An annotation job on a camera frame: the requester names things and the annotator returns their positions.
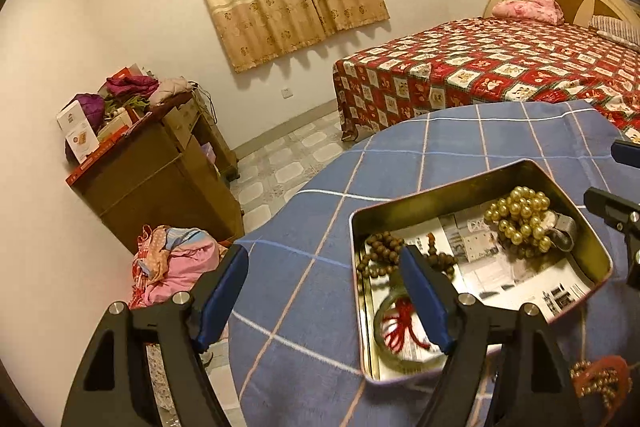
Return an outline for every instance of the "tiled floor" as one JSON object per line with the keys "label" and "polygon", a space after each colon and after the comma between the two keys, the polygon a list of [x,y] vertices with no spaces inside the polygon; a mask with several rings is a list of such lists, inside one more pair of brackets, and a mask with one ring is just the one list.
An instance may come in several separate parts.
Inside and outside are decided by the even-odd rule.
{"label": "tiled floor", "polygon": [[342,142],[341,135],[336,111],[242,158],[240,178],[230,188],[244,210],[244,231],[261,227],[306,182],[353,145]]}
{"label": "tiled floor", "polygon": [[[354,142],[342,142],[340,117],[332,112],[296,129],[238,162],[240,177],[231,182],[231,192],[244,210],[244,231],[261,227],[306,182],[335,160]],[[246,427],[229,367],[228,342],[209,349],[213,359],[207,374],[232,427]],[[162,414],[165,427],[179,427],[175,416]]]}

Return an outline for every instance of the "bed sheet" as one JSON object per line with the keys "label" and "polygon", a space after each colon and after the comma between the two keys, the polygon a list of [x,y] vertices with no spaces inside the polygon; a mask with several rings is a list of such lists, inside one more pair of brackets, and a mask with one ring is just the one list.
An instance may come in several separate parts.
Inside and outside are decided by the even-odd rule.
{"label": "bed sheet", "polygon": [[581,26],[449,22],[334,64],[342,139],[446,107],[585,100],[640,142],[639,58]]}

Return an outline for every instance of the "pillow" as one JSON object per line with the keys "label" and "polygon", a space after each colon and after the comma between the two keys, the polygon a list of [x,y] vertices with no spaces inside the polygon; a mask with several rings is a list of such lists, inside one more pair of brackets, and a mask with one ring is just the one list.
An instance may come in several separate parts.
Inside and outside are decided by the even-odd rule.
{"label": "pillow", "polygon": [[640,50],[640,29],[614,17],[594,15],[589,28],[608,41],[622,44],[633,51]]}

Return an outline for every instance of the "round table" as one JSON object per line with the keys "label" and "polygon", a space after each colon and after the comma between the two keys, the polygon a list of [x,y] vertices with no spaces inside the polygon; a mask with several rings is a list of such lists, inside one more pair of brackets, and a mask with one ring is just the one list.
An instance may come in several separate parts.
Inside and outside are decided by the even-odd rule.
{"label": "round table", "polygon": [[[582,206],[590,186],[640,201],[640,171],[610,156],[620,137],[583,101],[493,103],[396,124],[336,158],[238,241],[250,250],[250,269],[230,319],[229,357],[248,427],[414,426],[435,379],[380,386],[360,370],[349,217],[524,157],[581,207],[614,260],[587,305],[552,325],[562,352],[571,363],[610,354],[638,362],[640,295],[625,284],[622,234]],[[472,418],[484,418],[491,392],[486,375]],[[611,425],[638,423],[639,398],[637,384]]]}

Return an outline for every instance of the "metal bolt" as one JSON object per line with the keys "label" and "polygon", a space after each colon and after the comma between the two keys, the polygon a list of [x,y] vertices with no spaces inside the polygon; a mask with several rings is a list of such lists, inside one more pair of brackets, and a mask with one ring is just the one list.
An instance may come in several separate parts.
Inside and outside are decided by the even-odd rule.
{"label": "metal bolt", "polygon": [[111,306],[109,306],[109,312],[111,315],[120,315],[123,310],[124,310],[124,302],[117,301],[117,302],[111,303]]}
{"label": "metal bolt", "polygon": [[461,293],[458,295],[458,302],[463,306],[471,306],[476,303],[476,298],[471,293]]}
{"label": "metal bolt", "polygon": [[171,297],[171,300],[176,304],[185,304],[186,302],[189,302],[190,298],[191,294],[189,292],[178,292]]}
{"label": "metal bolt", "polygon": [[538,315],[540,313],[540,308],[530,302],[526,303],[523,309],[524,312],[531,317],[534,317],[535,315]]}

